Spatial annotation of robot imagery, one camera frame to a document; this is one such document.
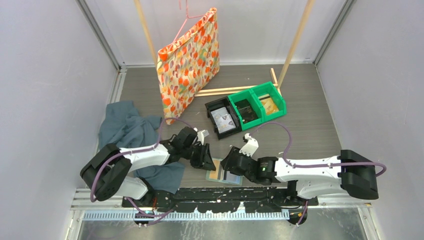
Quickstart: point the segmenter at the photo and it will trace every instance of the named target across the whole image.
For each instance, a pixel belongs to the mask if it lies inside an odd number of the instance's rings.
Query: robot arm
[[[131,197],[149,203],[152,187],[142,178],[127,176],[129,172],[154,165],[177,162],[180,158],[190,160],[194,168],[215,171],[209,144],[204,143],[208,135],[206,130],[197,131],[185,127],[178,135],[162,140],[156,148],[118,148],[107,144],[81,170],[80,176],[85,183],[93,187],[100,168],[112,156],[123,154],[109,163],[101,172],[94,194],[99,201],[105,201],[114,195]],[[331,166],[340,163],[371,162],[351,150],[342,150],[340,156],[309,160],[288,160],[267,156],[252,158],[259,144],[249,133],[243,137],[246,144],[242,148],[233,146],[225,159],[221,161],[224,170],[249,181],[262,185],[287,182],[289,197],[309,200],[316,196],[348,193],[350,196],[374,200],[378,199],[376,170],[374,166]],[[327,166],[304,168],[295,167],[304,163],[324,164]]]
[[[328,158],[292,160],[287,164],[283,158],[267,156],[252,159],[258,142],[247,133],[247,142],[241,149],[233,146],[221,161],[224,170],[262,185],[287,182],[292,197],[309,200],[316,196],[348,193],[358,199],[379,198],[375,166],[332,166],[342,163],[369,163],[370,160],[351,150]],[[326,165],[325,167],[295,167],[296,165]]]
[[[174,134],[170,139],[160,141],[154,149],[152,146],[118,148],[110,143],[85,165],[80,176],[91,189],[101,166],[112,156],[127,153],[106,166],[100,174],[94,194],[99,201],[105,201],[117,195],[148,203],[151,196],[146,194],[152,190],[152,187],[143,178],[129,177],[128,173],[148,166],[177,162],[180,158],[190,160],[194,168],[214,171],[216,168],[212,162],[209,144],[204,143],[207,135],[206,130],[197,132],[196,129],[185,127],[178,135]]]

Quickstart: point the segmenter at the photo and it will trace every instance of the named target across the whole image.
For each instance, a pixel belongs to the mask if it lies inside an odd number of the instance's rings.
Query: orange floral bag
[[[157,77],[165,118],[178,118],[220,70],[217,9],[211,8],[190,30],[159,50]]]

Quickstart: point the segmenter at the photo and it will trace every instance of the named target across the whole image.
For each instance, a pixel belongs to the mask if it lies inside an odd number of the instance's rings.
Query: metal floor
[[[274,68],[278,77],[282,69],[278,65],[227,65],[221,66],[219,73],[204,89],[227,88],[258,85],[272,81],[270,68]],[[340,142],[330,115],[330,111],[313,64],[292,64],[288,68],[281,94],[286,101],[287,114],[276,121],[285,124],[293,135],[293,143],[287,153],[290,159],[317,159],[340,154]],[[189,122],[199,130],[206,129],[209,136],[210,153],[214,158],[223,159],[231,145],[242,147],[243,135],[239,132],[218,140],[213,125],[206,116],[205,103],[222,98],[223,95],[196,97],[185,109],[181,119]],[[141,116],[163,116],[158,76],[153,67],[129,68],[123,84],[121,101],[131,100]],[[177,134],[184,124],[176,122],[163,129],[162,139]],[[278,156],[288,143],[288,135],[280,126],[267,125],[261,128],[255,138],[259,149],[254,158]],[[206,180],[206,171],[190,166],[188,160],[181,159],[186,168],[181,187],[224,187],[233,186]],[[243,186],[256,186],[243,179]]]
[[[285,220],[164,221],[147,228],[132,221],[85,221],[79,240],[366,240],[357,208],[311,208],[305,224]]]

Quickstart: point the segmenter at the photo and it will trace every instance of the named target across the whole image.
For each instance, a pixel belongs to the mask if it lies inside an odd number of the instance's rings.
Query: gray cloth
[[[138,148],[153,145],[158,140],[160,116],[141,117],[132,101],[119,101],[106,106],[106,118],[98,133],[98,148],[114,143],[119,148]],[[184,165],[179,162],[163,166],[137,169],[135,177],[142,177],[155,190],[175,194],[183,178]]]

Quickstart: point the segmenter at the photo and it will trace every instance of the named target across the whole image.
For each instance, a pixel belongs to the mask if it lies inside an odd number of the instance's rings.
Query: wooden dowel
[[[215,93],[215,92],[221,92],[221,91],[245,90],[245,89],[250,89],[250,88],[253,88],[253,87],[256,87],[256,85],[205,89],[205,90],[200,90],[197,93],[198,94],[205,94],[205,93]]]
[[[302,32],[304,31],[314,3],[315,0],[308,0],[306,3],[299,26],[297,27],[296,34],[294,35],[293,42],[291,43],[290,50],[288,51],[287,58],[285,59],[284,66],[282,66],[281,74],[278,77],[278,89],[280,89],[281,84],[283,83],[284,76],[286,75],[287,69],[289,68],[290,61],[292,61],[293,54],[295,54],[296,47],[298,46],[299,40],[301,39]]]
[[[143,13],[143,8],[140,3],[140,0],[134,0],[135,8],[137,9],[138,17],[140,18],[141,25],[143,26],[144,35],[147,40],[148,48],[150,49],[151,58],[153,59],[154,66],[158,64],[157,53],[155,52],[155,47],[153,47],[152,38],[150,37],[150,32],[147,27],[145,15]]]
[[[272,78],[272,81],[274,82],[274,85],[278,86],[278,81],[277,81],[276,72],[274,71],[274,68],[271,67],[270,72],[271,72],[271,78]]]
[[[219,91],[219,92],[206,92],[206,93],[196,93],[194,94],[195,97],[206,97],[206,96],[213,96],[213,95],[225,95],[225,94],[235,94],[240,92],[241,90],[232,90],[232,91]]]

